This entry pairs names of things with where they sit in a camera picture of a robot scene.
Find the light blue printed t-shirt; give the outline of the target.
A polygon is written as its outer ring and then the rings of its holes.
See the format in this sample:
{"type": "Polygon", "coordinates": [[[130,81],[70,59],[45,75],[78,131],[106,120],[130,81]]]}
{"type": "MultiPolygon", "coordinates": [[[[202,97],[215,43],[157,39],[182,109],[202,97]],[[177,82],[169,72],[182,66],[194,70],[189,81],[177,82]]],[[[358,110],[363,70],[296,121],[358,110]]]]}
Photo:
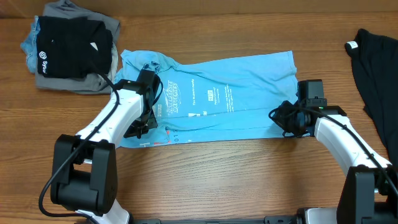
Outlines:
{"type": "Polygon", "coordinates": [[[279,138],[269,112],[297,100],[291,51],[181,64],[159,52],[125,50],[117,80],[135,80],[146,68],[163,86],[153,110],[158,126],[122,147],[279,138]]]}

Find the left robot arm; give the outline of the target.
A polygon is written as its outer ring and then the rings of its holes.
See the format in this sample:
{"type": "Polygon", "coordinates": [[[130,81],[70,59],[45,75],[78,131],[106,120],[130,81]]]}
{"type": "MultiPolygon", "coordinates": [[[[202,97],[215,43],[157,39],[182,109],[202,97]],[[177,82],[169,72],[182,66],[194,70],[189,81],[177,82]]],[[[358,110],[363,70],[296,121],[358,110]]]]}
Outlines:
{"type": "Polygon", "coordinates": [[[122,138],[141,138],[157,127],[152,105],[162,87],[159,77],[121,80],[89,126],[56,140],[48,188],[52,203],[66,208],[68,217],[85,217],[91,223],[133,223],[131,213],[116,200],[116,149],[122,138]]]}

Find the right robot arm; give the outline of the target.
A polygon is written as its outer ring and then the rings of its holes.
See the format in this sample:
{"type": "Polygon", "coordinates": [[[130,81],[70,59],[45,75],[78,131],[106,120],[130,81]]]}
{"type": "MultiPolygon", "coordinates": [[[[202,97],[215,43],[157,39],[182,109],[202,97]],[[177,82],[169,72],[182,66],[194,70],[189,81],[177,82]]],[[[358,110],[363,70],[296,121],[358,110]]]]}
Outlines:
{"type": "Polygon", "coordinates": [[[307,134],[322,143],[346,177],[337,207],[303,208],[298,223],[397,223],[397,168],[366,143],[339,106],[284,101],[269,118],[286,138],[307,134]]]}

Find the folded grey garment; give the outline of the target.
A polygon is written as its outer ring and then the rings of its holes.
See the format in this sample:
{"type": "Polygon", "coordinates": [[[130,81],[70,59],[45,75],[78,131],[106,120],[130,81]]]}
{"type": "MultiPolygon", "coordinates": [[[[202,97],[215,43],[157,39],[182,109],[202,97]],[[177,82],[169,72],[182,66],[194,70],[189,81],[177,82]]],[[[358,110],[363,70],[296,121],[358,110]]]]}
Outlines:
{"type": "MultiPolygon", "coordinates": [[[[110,30],[113,36],[113,43],[118,40],[120,33],[120,22],[104,14],[77,6],[69,0],[59,0],[50,2],[44,6],[45,16],[73,19],[76,17],[85,17],[89,20],[102,21],[107,30],[110,30]]],[[[49,90],[67,90],[83,95],[108,94],[111,89],[107,86],[105,80],[95,73],[89,73],[85,78],[46,78],[35,72],[35,84],[38,88],[49,90]]]]}

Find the black unfolded shirt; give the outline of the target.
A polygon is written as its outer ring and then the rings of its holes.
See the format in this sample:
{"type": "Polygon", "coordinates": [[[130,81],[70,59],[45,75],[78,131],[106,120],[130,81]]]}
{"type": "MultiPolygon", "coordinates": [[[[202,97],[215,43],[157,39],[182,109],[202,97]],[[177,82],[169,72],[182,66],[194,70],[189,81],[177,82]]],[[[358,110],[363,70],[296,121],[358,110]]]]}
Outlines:
{"type": "Polygon", "coordinates": [[[397,40],[359,29],[345,43],[351,57],[356,87],[364,110],[373,120],[387,149],[389,160],[397,165],[397,40]]]}

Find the folded blue denim garment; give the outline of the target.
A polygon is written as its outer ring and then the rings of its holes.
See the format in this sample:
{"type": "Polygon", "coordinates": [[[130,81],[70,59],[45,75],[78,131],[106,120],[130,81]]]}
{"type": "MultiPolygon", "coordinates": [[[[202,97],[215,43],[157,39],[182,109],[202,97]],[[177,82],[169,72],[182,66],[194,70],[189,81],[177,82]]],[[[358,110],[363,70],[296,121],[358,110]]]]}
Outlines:
{"type": "Polygon", "coordinates": [[[22,51],[26,54],[25,63],[30,73],[37,71],[37,35],[40,32],[39,17],[34,16],[30,25],[30,32],[26,39],[20,44],[22,51]]]}

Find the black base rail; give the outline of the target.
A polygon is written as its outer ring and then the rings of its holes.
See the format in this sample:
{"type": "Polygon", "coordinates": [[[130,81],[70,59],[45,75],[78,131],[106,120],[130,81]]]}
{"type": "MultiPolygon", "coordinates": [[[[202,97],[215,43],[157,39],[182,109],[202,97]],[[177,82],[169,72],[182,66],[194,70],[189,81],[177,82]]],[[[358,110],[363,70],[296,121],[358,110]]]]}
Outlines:
{"type": "Polygon", "coordinates": [[[207,220],[160,220],[134,219],[133,224],[306,224],[298,215],[277,215],[264,218],[207,219],[207,220]]]}

